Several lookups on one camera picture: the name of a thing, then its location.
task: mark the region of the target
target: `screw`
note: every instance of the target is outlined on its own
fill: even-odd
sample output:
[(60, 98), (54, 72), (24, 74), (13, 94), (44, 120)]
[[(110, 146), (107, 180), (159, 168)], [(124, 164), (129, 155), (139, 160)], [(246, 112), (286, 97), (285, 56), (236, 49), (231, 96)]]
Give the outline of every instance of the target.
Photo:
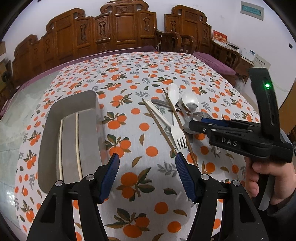
[(86, 179), (87, 179), (88, 181), (91, 181), (91, 180), (94, 179), (94, 175), (89, 174), (89, 175), (86, 176)]
[(233, 185), (235, 185), (236, 187), (238, 187), (240, 185), (240, 182), (238, 180), (234, 180), (233, 182)]
[(55, 183), (55, 185), (56, 185), (57, 187), (61, 186), (62, 184), (63, 184), (63, 181), (61, 181), (61, 180), (58, 180), (58, 181), (56, 181), (56, 183)]
[(202, 179), (203, 180), (208, 180), (210, 177), (207, 174), (202, 174)]

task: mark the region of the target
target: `tiled floor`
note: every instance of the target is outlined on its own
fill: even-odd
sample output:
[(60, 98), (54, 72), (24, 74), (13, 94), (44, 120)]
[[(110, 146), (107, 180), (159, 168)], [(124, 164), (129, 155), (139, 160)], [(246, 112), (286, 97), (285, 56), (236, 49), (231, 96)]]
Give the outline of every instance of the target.
[(0, 210), (15, 225), (15, 173), (19, 148), (37, 103), (59, 72), (50, 74), (20, 91), (0, 120)]

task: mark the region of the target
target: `chopsticks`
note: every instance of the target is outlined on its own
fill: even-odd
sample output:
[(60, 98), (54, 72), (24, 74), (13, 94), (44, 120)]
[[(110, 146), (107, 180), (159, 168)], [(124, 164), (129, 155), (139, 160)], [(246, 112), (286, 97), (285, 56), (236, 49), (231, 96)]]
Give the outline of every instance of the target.
[(64, 180), (63, 176), (63, 166), (62, 166), (62, 133), (63, 133), (63, 121), (64, 119), (61, 119), (61, 124), (59, 128), (59, 179)]
[[(179, 116), (178, 116), (178, 114), (177, 114), (177, 112), (176, 112), (176, 110), (175, 110), (175, 108), (174, 108), (174, 106), (173, 106), (173, 104), (172, 104), (170, 98), (168, 97), (168, 94), (167, 94), (167, 92), (165, 91), (164, 88), (163, 88), (163, 92), (165, 93), (165, 97), (166, 97), (166, 99), (168, 100), (168, 102), (169, 102), (169, 104), (170, 104), (170, 106), (171, 106), (171, 108), (172, 108), (172, 111), (173, 111), (173, 113), (174, 113), (174, 115), (175, 115), (175, 117), (176, 117), (176, 119), (177, 119), (177, 121), (178, 121), (178, 123), (179, 123), (179, 127), (180, 127), (180, 129), (184, 132), (184, 130), (183, 130), (183, 125), (182, 125), (182, 123), (181, 123), (181, 121), (180, 121), (180, 118), (179, 118)], [(193, 153), (193, 150), (192, 150), (192, 147), (191, 147), (190, 141), (189, 141), (189, 139), (188, 139), (188, 137), (187, 137), (186, 134), (185, 134), (185, 139), (186, 139), (186, 143), (187, 143), (187, 146), (188, 146), (188, 149), (189, 149), (189, 154), (190, 154), (190, 156), (191, 156), (191, 159), (192, 159), (192, 161), (193, 161), (193, 164), (194, 164), (195, 166), (198, 167), (198, 164), (197, 164), (196, 159), (195, 159), (195, 157), (194, 157), (194, 153)]]
[(78, 174), (79, 174), (79, 179), (81, 180), (83, 178), (83, 176), (82, 176), (80, 154), (79, 154), (78, 112), (76, 112), (76, 121), (75, 121), (75, 144), (76, 144), (76, 159), (77, 159)]
[(168, 145), (170, 146), (172, 152), (177, 155), (177, 152), (172, 144), (172, 142), (170, 141), (170, 139), (168, 138), (168, 136), (166, 135), (165, 131), (163, 130), (163, 128), (161, 127), (161, 125), (159, 124), (158, 120), (156, 119), (153, 111), (151, 110), (150, 106), (147, 105), (147, 103), (144, 101), (144, 99), (142, 98), (143, 103), (145, 104), (147, 110), (149, 111), (151, 117), (153, 118), (154, 122), (156, 123), (158, 129), (160, 130), (160, 132), (162, 133), (162, 135), (164, 136), (165, 140), (167, 141)]

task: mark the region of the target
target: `white chopstick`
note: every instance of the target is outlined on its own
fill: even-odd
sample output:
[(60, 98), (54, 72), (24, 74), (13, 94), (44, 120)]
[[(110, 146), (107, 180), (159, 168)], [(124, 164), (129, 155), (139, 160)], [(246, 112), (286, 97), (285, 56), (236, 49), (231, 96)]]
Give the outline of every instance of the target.
[(62, 132), (63, 132), (63, 121), (64, 119), (61, 119), (61, 125), (59, 128), (59, 179), (64, 180), (63, 177), (63, 166), (62, 166)]
[(80, 155), (79, 155), (79, 142), (78, 142), (78, 112), (76, 112), (76, 123), (75, 123), (75, 142), (76, 142), (76, 158), (77, 158), (77, 167), (80, 180), (82, 177)]

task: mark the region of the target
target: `hand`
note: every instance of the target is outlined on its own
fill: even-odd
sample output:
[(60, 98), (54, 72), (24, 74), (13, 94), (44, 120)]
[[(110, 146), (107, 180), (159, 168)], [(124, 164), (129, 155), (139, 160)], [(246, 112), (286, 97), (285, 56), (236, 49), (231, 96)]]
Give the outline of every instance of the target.
[(254, 162), (245, 157), (246, 162), (246, 190), (250, 197), (256, 197), (259, 193), (257, 181), (260, 174), (275, 176), (274, 195), (270, 200), (271, 205), (277, 205), (286, 200), (296, 188), (296, 174), (293, 163)]

